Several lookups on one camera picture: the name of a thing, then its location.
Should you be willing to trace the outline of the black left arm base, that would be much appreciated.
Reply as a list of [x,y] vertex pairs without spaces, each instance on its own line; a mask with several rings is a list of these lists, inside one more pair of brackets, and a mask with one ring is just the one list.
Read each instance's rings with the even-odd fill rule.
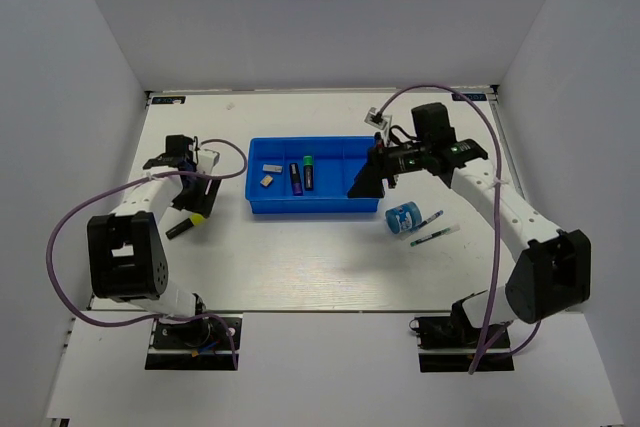
[[156,322],[147,371],[234,371],[239,365],[243,318],[223,316],[190,323]]

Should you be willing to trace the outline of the table corner label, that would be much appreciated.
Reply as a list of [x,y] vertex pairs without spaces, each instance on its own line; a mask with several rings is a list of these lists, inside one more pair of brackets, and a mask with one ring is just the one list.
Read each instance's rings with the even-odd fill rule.
[[180,105],[185,102],[185,96],[154,96],[151,99],[152,105]]
[[474,102],[486,102],[487,97],[484,93],[463,93],[463,94],[452,94],[451,95],[453,101],[464,101],[465,98],[472,100]]

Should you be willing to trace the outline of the right table corner label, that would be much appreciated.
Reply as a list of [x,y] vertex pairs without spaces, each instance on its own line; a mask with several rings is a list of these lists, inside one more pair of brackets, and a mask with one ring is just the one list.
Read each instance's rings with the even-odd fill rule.
[[486,102],[487,97],[484,93],[463,93],[463,94],[452,94],[451,95],[453,101],[464,101],[465,98],[472,100],[474,102]]

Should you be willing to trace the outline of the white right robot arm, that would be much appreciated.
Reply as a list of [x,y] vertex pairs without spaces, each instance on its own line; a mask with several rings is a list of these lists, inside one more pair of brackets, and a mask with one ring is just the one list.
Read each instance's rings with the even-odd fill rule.
[[506,284],[473,294],[452,307],[451,331],[461,344],[484,338],[488,324],[520,320],[534,324],[586,302],[591,293],[591,242],[544,218],[510,185],[471,139],[459,141],[446,107],[431,103],[411,111],[415,140],[388,146],[375,138],[351,198],[381,198],[399,175],[426,170],[464,198],[493,227],[515,266]]

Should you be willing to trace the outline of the green capped black highlighter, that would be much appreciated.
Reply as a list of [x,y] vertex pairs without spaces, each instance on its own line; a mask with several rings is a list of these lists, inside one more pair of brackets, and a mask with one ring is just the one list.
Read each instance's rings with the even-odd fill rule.
[[304,189],[314,190],[314,158],[311,155],[303,157]]

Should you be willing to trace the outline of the green ink pen refill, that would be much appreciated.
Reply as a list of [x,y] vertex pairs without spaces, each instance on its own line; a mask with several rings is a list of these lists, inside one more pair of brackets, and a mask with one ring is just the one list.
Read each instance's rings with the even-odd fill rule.
[[410,242],[410,246],[411,247],[415,247],[415,246],[424,244],[426,242],[429,242],[431,240],[434,240],[436,238],[440,238],[440,237],[444,237],[446,235],[450,235],[450,234],[455,233],[455,232],[457,232],[459,230],[460,230],[460,225],[459,224],[455,224],[453,226],[446,227],[444,229],[441,229],[441,230],[438,230],[438,231],[433,232],[431,234],[428,234],[428,235],[426,235],[426,236],[424,236],[422,238],[413,240],[413,241]]

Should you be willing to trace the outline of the purple capped black highlighter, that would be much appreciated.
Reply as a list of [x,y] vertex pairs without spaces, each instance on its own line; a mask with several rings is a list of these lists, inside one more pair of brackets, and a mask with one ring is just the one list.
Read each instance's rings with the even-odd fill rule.
[[294,196],[302,196],[303,187],[302,187],[300,170],[297,163],[293,162],[289,164],[289,175],[290,175],[292,194]]

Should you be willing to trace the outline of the small tan wooden block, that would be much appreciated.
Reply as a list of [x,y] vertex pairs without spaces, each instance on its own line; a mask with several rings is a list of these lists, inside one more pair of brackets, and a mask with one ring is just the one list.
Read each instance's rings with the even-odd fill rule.
[[264,188],[268,188],[274,182],[274,177],[271,175],[265,175],[260,180],[260,185]]

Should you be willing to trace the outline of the yellow capped black highlighter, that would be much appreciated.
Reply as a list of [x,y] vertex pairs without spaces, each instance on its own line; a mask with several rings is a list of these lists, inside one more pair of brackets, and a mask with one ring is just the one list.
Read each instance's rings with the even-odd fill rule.
[[189,217],[185,218],[184,220],[167,230],[166,237],[168,240],[173,240],[205,221],[206,218],[203,215],[198,213],[191,214]]

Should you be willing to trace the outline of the blue labelled round jar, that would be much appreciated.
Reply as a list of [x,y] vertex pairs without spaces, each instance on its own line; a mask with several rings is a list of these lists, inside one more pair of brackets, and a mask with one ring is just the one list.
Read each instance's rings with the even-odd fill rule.
[[417,227],[422,221],[418,205],[411,201],[388,209],[385,220],[393,235],[399,235]]

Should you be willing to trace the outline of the left table corner label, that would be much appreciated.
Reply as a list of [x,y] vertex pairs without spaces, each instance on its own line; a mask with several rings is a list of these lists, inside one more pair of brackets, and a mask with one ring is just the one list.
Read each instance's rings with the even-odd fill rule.
[[180,105],[185,102],[185,96],[154,96],[151,99],[152,105]]

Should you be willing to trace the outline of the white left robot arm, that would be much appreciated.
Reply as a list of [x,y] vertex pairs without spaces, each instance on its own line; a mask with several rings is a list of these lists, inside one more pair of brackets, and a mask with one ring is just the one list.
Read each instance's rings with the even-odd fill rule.
[[165,151],[143,165],[148,180],[87,225],[94,295],[180,317],[177,334],[191,346],[209,339],[212,324],[200,314],[201,298],[169,279],[158,224],[170,208],[186,211],[187,219],[169,230],[173,239],[209,218],[221,182],[203,176],[212,173],[219,157],[216,151],[202,152],[196,137],[167,136]]

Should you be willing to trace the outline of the grey white eraser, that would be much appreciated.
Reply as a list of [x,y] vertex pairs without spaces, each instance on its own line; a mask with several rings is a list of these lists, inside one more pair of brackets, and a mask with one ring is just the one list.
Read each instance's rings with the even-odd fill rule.
[[268,174],[281,174],[283,172],[283,166],[275,164],[264,164],[262,167],[262,171]]

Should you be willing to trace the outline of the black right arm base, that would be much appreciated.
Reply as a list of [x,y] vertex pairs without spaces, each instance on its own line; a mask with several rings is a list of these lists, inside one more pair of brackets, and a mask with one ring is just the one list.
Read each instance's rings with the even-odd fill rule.
[[[421,373],[466,373],[475,357],[480,328],[472,327],[462,308],[453,304],[448,316],[416,316],[409,329],[417,337],[418,360]],[[486,349],[476,368],[477,372],[509,372],[514,363],[508,352],[510,338],[505,324],[491,324]]]

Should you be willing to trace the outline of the blue ink pen refill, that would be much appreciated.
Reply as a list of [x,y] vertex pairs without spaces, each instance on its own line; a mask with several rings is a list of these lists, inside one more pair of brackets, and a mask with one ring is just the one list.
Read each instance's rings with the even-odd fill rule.
[[435,212],[434,214],[432,214],[431,216],[429,216],[428,218],[424,219],[417,227],[419,229],[425,227],[426,225],[434,222],[436,219],[438,219],[439,217],[441,217],[443,215],[444,211],[440,210]]

